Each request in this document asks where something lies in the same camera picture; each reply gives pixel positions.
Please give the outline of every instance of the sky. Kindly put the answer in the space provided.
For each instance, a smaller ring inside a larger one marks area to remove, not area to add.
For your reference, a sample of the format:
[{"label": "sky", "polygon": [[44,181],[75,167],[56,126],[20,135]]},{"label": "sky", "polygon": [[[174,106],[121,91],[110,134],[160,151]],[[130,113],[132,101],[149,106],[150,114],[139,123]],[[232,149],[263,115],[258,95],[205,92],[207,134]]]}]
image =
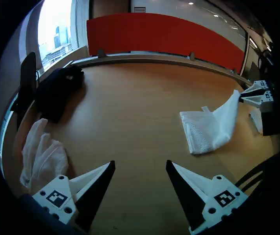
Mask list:
[{"label": "sky", "polygon": [[45,0],[41,9],[38,25],[38,43],[46,43],[47,50],[54,49],[54,36],[57,26],[70,29],[70,11],[72,0]]}]

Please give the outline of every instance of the red partition panel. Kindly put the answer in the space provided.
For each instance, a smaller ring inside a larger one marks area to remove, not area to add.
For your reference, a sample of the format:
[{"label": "red partition panel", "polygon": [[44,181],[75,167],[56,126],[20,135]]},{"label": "red partition panel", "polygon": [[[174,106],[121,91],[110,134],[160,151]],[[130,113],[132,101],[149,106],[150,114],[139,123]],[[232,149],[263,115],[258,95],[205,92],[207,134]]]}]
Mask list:
[{"label": "red partition panel", "polygon": [[124,13],[87,20],[89,52],[155,51],[181,55],[195,53],[240,72],[244,52],[223,36],[193,22],[152,13]]}]

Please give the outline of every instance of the building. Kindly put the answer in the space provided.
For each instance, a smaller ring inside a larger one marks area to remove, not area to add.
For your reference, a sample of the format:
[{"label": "building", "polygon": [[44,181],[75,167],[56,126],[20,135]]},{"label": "building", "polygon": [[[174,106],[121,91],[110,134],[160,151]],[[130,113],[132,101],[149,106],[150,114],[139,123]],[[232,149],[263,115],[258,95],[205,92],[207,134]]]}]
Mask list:
[{"label": "building", "polygon": [[59,46],[58,48],[54,49],[50,53],[46,55],[46,57],[42,60],[42,65],[44,70],[47,69],[51,64],[55,63],[68,53],[72,51],[72,45],[70,43],[64,44]]},{"label": "building", "polygon": [[67,27],[60,27],[59,28],[59,38],[60,38],[60,45],[64,45],[64,44],[69,43]]},{"label": "building", "polygon": [[41,58],[45,58],[46,55],[49,53],[47,50],[47,44],[43,43],[43,44],[39,45],[39,51],[40,51]]},{"label": "building", "polygon": [[55,48],[59,48],[60,47],[59,33],[56,33],[55,36],[54,36],[54,45],[55,45]]}]

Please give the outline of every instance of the folded towel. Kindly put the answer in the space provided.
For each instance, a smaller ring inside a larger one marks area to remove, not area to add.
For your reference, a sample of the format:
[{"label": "folded towel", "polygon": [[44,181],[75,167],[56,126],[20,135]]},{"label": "folded towel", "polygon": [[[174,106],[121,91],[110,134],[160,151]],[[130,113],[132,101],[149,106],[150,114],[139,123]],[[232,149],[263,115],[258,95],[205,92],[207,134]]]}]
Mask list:
[{"label": "folded towel", "polygon": [[23,170],[20,182],[36,193],[56,176],[65,174],[68,160],[63,144],[44,133],[47,119],[40,119],[31,127],[22,150]]},{"label": "folded towel", "polygon": [[232,96],[214,112],[207,107],[201,111],[180,112],[184,132],[192,154],[204,154],[229,142],[238,114],[240,93]]}]

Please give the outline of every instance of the black cloth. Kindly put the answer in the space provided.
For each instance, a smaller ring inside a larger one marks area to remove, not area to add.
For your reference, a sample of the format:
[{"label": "black cloth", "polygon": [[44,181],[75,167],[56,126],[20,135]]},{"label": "black cloth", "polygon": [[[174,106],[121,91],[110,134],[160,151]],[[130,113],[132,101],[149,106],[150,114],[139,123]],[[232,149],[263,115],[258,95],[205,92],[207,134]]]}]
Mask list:
[{"label": "black cloth", "polygon": [[55,69],[35,93],[35,106],[42,117],[58,123],[68,97],[83,84],[82,69],[77,66]]}]

